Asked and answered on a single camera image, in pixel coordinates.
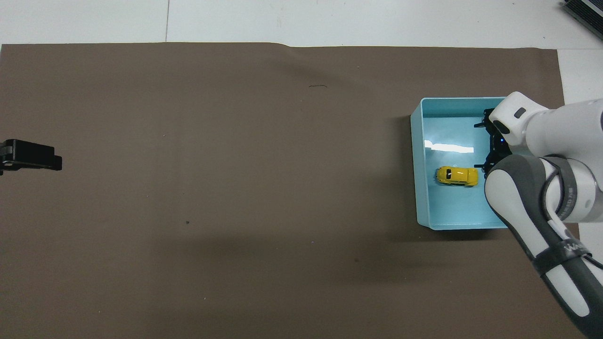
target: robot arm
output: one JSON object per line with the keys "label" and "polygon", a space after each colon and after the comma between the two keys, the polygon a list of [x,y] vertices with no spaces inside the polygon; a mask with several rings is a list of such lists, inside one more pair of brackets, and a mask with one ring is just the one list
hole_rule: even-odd
{"label": "robot arm", "polygon": [[[572,112],[585,116],[574,114],[569,122],[572,119],[559,115]],[[603,266],[563,221],[601,219],[603,193],[588,164],[603,159],[602,115],[603,101],[548,110],[512,93],[496,107],[490,120],[513,153],[536,156],[513,154],[502,159],[485,183],[492,210],[509,227],[568,317],[589,338],[603,338]],[[591,124],[594,120],[596,128],[576,129],[584,121]],[[570,136],[547,131],[564,131]],[[577,138],[571,135],[583,131],[587,133]]]}

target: black strap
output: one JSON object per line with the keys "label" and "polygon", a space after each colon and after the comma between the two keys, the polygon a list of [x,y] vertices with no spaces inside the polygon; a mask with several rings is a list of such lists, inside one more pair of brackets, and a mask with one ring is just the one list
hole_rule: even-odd
{"label": "black strap", "polygon": [[578,184],[576,183],[576,177],[573,175],[572,167],[567,162],[567,159],[556,154],[546,156],[542,158],[553,165],[559,172],[559,180],[563,186],[561,191],[561,201],[555,213],[559,216],[559,219],[565,220],[573,211],[576,206],[576,195],[578,192]]}
{"label": "black strap", "polygon": [[583,255],[591,256],[580,240],[569,238],[562,240],[540,252],[532,260],[532,265],[541,277],[562,263]]}

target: brown paper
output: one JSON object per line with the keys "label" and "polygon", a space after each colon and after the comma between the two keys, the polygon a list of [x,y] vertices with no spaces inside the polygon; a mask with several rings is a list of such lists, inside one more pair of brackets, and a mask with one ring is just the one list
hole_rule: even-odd
{"label": "brown paper", "polygon": [[2,338],[580,337],[510,232],[416,222],[409,115],[554,50],[4,45]]}

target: plastic bin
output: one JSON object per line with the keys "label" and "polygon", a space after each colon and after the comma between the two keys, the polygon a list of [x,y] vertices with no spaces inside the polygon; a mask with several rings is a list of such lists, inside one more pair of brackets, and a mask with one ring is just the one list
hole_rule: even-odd
{"label": "plastic bin", "polygon": [[411,115],[417,221],[434,230],[495,229],[506,227],[492,212],[484,195],[484,176],[476,186],[439,183],[441,166],[471,168],[484,163],[490,136],[482,121],[484,109],[504,97],[424,98]]}

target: black clamp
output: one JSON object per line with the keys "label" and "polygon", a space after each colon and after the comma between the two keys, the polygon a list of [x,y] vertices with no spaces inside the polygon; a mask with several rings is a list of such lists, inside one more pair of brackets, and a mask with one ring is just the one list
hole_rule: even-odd
{"label": "black clamp", "polygon": [[509,129],[502,125],[498,120],[496,120],[494,123],[490,121],[490,115],[493,111],[494,109],[485,109],[484,118],[482,119],[482,122],[473,125],[474,127],[485,127],[486,132],[488,132],[488,134],[490,135],[490,152],[486,156],[485,162],[477,163],[473,166],[481,168],[484,172],[484,177],[488,176],[488,173],[490,172],[492,167],[494,167],[499,161],[511,155],[511,149],[509,148],[509,144],[500,133],[502,127],[504,127],[503,130],[506,129],[506,132],[508,132]]}
{"label": "black clamp", "polygon": [[532,260],[532,265],[538,272],[538,275],[542,277],[556,266],[561,265],[570,259],[584,255],[592,256],[580,240],[569,238],[540,252],[540,254]]}
{"label": "black clamp", "polygon": [[34,142],[9,139],[0,143],[0,176],[3,171],[21,168],[45,168],[60,171],[63,158],[54,155],[54,147]]}

